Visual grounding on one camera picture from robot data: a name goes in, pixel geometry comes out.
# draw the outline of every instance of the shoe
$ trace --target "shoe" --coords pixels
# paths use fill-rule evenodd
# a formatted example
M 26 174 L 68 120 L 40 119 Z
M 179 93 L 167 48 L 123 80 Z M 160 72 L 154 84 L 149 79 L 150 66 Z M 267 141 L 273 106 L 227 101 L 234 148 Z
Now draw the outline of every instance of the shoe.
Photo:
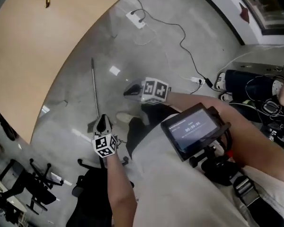
M 118 112 L 115 117 L 120 120 L 123 123 L 129 124 L 129 122 L 133 119 L 133 118 L 140 118 L 138 116 L 134 116 L 131 115 L 129 113 L 124 113 L 124 112 Z
M 232 101 L 232 95 L 230 95 L 229 93 L 223 93 L 219 95 L 219 99 L 221 101 Z
M 216 80 L 216 83 L 214 84 L 214 87 L 216 89 L 226 90 L 226 86 L 225 86 L 225 73 L 224 72 L 221 72 L 218 75 L 218 78 Z

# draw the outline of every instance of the power outlet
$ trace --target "power outlet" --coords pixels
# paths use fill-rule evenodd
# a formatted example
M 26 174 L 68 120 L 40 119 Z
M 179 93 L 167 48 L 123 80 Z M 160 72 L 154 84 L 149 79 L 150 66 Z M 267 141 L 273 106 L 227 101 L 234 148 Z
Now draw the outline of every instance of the power outlet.
M 190 80 L 191 80 L 192 82 L 197 83 L 197 84 L 199 84 L 199 81 L 201 80 L 201 86 L 203 86 L 203 85 L 205 84 L 205 80 L 202 79 L 202 78 L 191 77 Z
M 139 22 L 141 18 L 139 18 L 135 13 L 131 14 L 131 12 L 129 12 L 126 14 L 126 16 L 138 29 L 141 29 L 145 26 L 145 23 L 143 21 Z

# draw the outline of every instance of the black pants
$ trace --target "black pants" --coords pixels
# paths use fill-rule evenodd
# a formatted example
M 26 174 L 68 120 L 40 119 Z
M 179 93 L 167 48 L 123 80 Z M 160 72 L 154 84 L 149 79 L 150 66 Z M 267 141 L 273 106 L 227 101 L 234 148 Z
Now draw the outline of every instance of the black pants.
M 232 93 L 233 100 L 251 98 L 255 101 L 265 101 L 270 99 L 273 96 L 273 83 L 273 79 L 251 72 L 227 70 L 225 73 L 226 91 Z
M 129 122 L 126 148 L 130 157 L 132 157 L 133 150 L 153 128 L 155 128 L 168 116 L 178 113 L 178 111 L 163 104 L 143 104 L 141 105 L 141 109 L 147 114 L 150 124 L 146 126 L 140 118 L 133 118 Z

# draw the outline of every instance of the wall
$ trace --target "wall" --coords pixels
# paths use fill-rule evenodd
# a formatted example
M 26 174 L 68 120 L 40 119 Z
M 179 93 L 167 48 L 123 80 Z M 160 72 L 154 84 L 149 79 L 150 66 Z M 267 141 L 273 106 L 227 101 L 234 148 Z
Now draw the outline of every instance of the wall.
M 241 56 L 234 63 L 255 63 L 273 66 L 284 66 L 284 46 L 250 46 L 245 45 L 236 55 Z
M 240 3 L 244 5 L 242 0 L 211 1 L 231 22 L 245 44 L 284 44 L 284 35 L 262 35 L 261 29 L 251 13 L 249 13 L 249 24 L 240 17 Z

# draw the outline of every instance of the electronic equipment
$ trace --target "electronic equipment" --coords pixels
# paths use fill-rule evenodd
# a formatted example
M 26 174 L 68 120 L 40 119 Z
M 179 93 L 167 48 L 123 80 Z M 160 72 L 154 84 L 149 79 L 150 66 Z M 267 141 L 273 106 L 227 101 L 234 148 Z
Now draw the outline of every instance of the electronic equipment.
M 224 123 L 214 107 L 206 109 L 199 103 L 176 116 L 163 121 L 161 127 L 176 150 L 182 161 L 189 158 L 193 167 L 196 167 L 205 157 L 209 157 L 215 151 L 210 146 L 217 140 L 224 150 L 231 148 L 231 136 L 229 122 Z M 221 141 L 224 135 L 227 139 L 227 146 Z M 204 149 L 204 153 L 193 157 Z

